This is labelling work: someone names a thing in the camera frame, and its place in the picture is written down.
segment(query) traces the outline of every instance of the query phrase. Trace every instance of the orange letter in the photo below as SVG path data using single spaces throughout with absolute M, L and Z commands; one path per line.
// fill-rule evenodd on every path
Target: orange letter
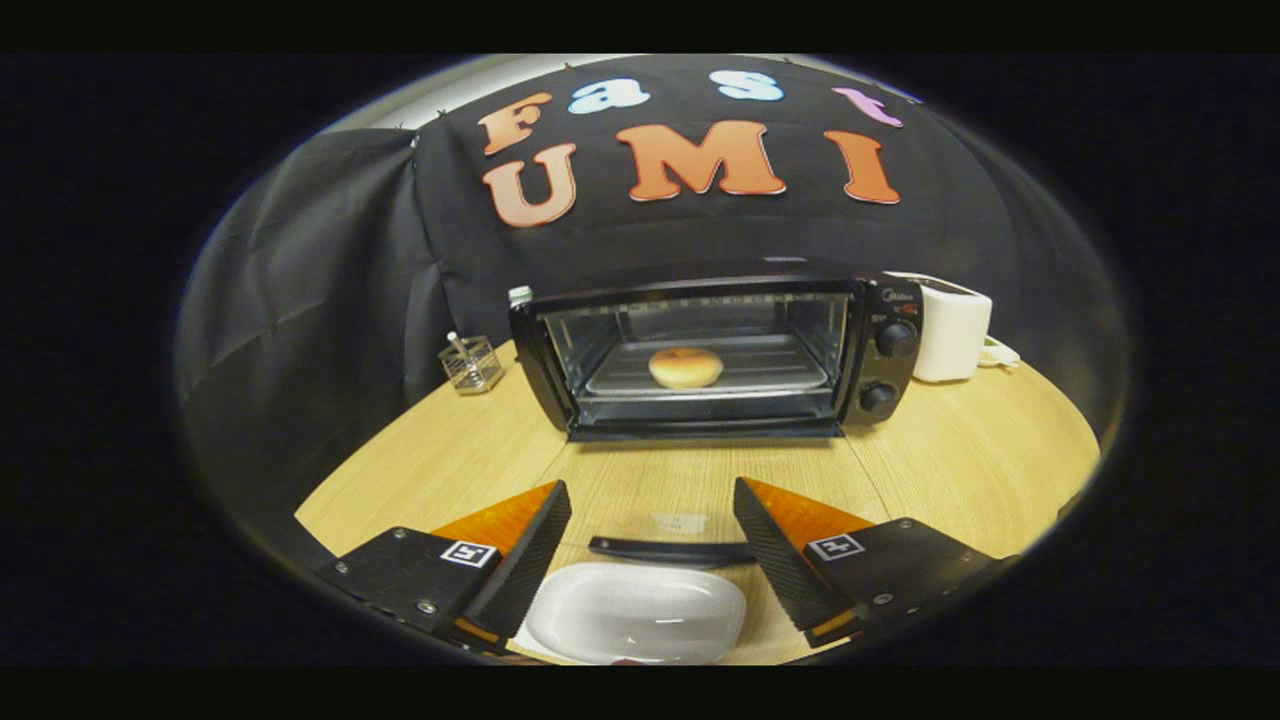
M 845 167 L 849 168 L 845 195 L 882 205 L 895 205 L 902 199 L 884 178 L 884 168 L 879 164 L 879 142 L 851 132 L 828 131 L 822 136 L 838 145 L 845 154 Z
M 577 147 L 572 142 L 548 147 L 538 155 L 534 161 L 547 168 L 547 179 L 552 186 L 552 196 L 541 205 L 530 205 L 525 201 L 525 191 L 520 187 L 520 170 L 524 163 L 507 163 L 485 173 L 484 183 L 493 191 L 493 206 L 498 210 L 502 222 L 513 228 L 531 228 L 544 225 L 573 206 L 577 188 L 573 186 L 573 168 L 568 163 L 568 156 Z
M 618 132 L 617 138 L 631 146 L 636 159 L 637 184 L 631 199 L 640 202 L 668 200 L 680 195 L 680 186 L 667 178 L 671 168 L 694 192 L 704 193 L 724 163 L 721 190 L 730 195 L 778 195 L 786 183 L 773 176 L 764 154 L 765 127 L 746 120 L 723 120 L 707 131 L 701 145 L 694 145 L 667 126 L 640 126 Z
M 550 102 L 550 100 L 549 92 L 539 92 L 480 118 L 480 124 L 489 131 L 489 146 L 484 149 L 484 154 L 493 155 L 534 135 L 534 131 L 520 126 L 536 123 L 543 113 L 535 105 Z

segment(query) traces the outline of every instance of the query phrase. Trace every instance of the oven door handle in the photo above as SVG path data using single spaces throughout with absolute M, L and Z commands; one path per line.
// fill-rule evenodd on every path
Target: oven door handle
M 596 536 L 586 548 L 598 555 L 662 565 L 722 568 L 755 562 L 751 546 L 745 542 L 650 542 Z

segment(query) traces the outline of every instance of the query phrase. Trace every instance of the toaster oven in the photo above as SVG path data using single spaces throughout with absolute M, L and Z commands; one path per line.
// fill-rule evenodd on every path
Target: toaster oven
M 511 291 L 517 360 L 571 441 L 836 437 L 892 415 L 924 323 L 918 283 L 840 263 L 755 258 Z M 713 382 L 659 382 L 663 351 Z

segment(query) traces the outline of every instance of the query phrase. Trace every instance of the baking tray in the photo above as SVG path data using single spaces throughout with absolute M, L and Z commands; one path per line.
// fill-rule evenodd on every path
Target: baking tray
M 719 379 L 707 387 L 662 387 L 649 374 L 649 359 L 654 352 L 669 347 L 710 350 L 719 355 L 724 370 Z M 768 334 L 625 342 L 609 351 L 591 379 L 586 380 L 586 389 L 600 397 L 655 397 L 804 391 L 826 382 L 826 370 L 814 361 L 799 338 Z

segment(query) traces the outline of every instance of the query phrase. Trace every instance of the oven knob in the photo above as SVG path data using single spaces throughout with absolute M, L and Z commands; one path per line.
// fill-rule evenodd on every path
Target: oven knob
M 859 400 L 859 405 L 863 410 L 879 415 L 893 409 L 893 404 L 897 402 L 897 391 L 893 386 L 887 386 L 877 383 L 863 391 L 863 396 Z
M 915 328 L 906 323 L 893 323 L 876 336 L 876 347 L 887 357 L 910 357 L 920 347 Z

